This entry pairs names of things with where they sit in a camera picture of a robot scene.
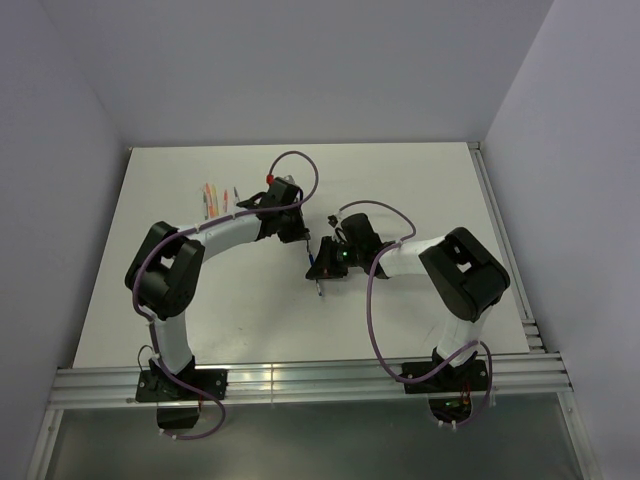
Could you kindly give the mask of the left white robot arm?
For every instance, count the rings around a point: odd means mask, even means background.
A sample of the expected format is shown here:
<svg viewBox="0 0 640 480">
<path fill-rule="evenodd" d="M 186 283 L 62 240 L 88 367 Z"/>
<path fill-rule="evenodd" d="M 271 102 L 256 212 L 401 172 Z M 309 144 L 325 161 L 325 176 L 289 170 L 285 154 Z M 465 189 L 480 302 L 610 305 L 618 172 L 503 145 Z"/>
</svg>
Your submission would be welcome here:
<svg viewBox="0 0 640 480">
<path fill-rule="evenodd" d="M 153 224 L 125 275 L 134 309 L 149 323 L 152 360 L 162 371 L 159 388 L 183 399 L 195 386 L 195 357 L 185 311 L 195 297 L 202 265 L 239 245 L 277 236 L 283 243 L 309 238 L 301 212 L 302 189 L 292 177 L 276 177 L 265 192 L 239 202 L 236 210 L 200 227 Z"/>
</svg>

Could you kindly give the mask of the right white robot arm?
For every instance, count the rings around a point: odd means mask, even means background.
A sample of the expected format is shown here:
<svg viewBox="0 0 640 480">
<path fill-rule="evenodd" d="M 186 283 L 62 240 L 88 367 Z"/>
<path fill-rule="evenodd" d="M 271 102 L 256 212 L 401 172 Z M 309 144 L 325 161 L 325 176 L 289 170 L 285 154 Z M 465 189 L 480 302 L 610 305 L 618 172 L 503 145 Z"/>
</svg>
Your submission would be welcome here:
<svg viewBox="0 0 640 480">
<path fill-rule="evenodd" d="M 322 238 L 306 278 L 342 279 L 351 268 L 361 268 L 368 274 L 367 330 L 380 366 L 407 385 L 434 379 L 443 389 L 457 388 L 477 363 L 478 350 L 487 348 L 480 335 L 492 308 L 510 287 L 506 269 L 464 227 L 430 240 L 383 242 L 364 213 L 342 220 L 332 217 L 329 223 L 334 234 Z M 391 369 L 382 356 L 373 328 L 374 281 L 402 275 L 426 275 L 449 311 L 432 353 L 432 369 L 413 378 Z"/>
</svg>

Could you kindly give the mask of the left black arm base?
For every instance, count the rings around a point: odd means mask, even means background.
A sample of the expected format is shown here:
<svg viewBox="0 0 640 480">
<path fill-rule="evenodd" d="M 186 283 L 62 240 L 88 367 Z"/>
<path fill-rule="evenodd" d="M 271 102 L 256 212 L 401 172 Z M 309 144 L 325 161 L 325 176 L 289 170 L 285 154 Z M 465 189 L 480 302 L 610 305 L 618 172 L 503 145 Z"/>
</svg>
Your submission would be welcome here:
<svg viewBox="0 0 640 480">
<path fill-rule="evenodd" d="M 156 422 L 164 431 L 186 434 L 200 420 L 205 401 L 211 397 L 225 399 L 227 369 L 199 369 L 192 358 L 183 371 L 175 374 L 175 382 L 154 360 L 148 363 L 140 371 L 135 401 L 158 404 Z"/>
</svg>

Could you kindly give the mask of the blue pen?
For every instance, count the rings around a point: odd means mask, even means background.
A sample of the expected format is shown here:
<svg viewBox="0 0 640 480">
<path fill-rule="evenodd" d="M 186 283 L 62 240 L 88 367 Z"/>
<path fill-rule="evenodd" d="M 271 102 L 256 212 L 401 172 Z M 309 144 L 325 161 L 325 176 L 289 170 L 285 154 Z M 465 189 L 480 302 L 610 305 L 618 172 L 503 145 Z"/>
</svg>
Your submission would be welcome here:
<svg viewBox="0 0 640 480">
<path fill-rule="evenodd" d="M 316 287 L 316 291 L 317 291 L 318 296 L 320 298 L 323 298 L 324 297 L 324 293 L 323 293 L 320 281 L 317 278 L 317 273 L 316 273 L 316 270 L 315 270 L 315 257 L 314 257 L 314 255 L 313 255 L 313 253 L 311 251 L 311 246 L 310 246 L 310 241 L 309 240 L 306 241 L 306 252 L 307 252 L 307 256 L 308 256 L 309 264 L 310 264 L 311 280 L 313 280 L 314 283 L 315 283 L 315 287 Z"/>
</svg>

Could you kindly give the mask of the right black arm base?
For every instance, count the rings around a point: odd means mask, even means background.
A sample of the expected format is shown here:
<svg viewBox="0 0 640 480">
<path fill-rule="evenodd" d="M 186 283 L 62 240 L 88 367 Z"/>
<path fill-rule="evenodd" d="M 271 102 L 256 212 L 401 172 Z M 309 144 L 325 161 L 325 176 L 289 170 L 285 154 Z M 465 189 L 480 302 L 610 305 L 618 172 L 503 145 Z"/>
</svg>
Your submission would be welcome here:
<svg viewBox="0 0 640 480">
<path fill-rule="evenodd" d="M 414 381 L 443 362 L 437 354 L 429 361 L 404 362 L 400 376 Z M 493 403 L 493 374 L 493 358 L 483 360 L 472 353 L 458 367 L 446 365 L 420 383 L 404 383 L 404 391 L 408 395 L 427 395 L 430 413 L 438 427 L 456 431 Z"/>
</svg>

